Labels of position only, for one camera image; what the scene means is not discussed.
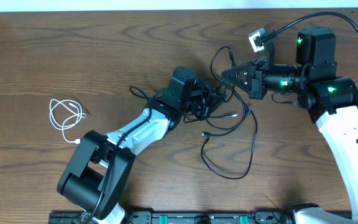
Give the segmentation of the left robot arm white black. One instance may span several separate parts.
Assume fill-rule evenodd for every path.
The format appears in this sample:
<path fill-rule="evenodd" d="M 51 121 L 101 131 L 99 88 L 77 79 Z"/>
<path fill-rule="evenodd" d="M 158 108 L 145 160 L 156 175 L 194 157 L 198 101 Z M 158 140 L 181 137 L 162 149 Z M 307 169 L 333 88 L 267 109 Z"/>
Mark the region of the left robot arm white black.
<path fill-rule="evenodd" d="M 149 97 L 139 117 L 106 134 L 87 132 L 79 142 L 57 185 L 59 194 L 83 209 L 76 223 L 121 223 L 119 205 L 136 156 L 172 131 L 184 116 L 204 120 L 225 100 L 209 86 L 168 87 Z"/>

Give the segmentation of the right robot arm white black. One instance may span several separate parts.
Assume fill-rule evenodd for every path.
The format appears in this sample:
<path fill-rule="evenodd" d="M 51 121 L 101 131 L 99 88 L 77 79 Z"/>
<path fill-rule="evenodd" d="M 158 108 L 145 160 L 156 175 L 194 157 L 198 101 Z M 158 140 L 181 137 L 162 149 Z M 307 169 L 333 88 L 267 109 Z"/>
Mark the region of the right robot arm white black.
<path fill-rule="evenodd" d="M 336 63 L 272 64 L 268 58 L 237 65 L 222 72 L 223 80 L 252 99 L 266 92 L 296 93 L 297 106 L 328 143 L 351 203 L 351 217 L 343 218 L 319 207 L 295 210 L 295 223 L 358 223 L 358 89 L 349 78 L 336 76 Z"/>

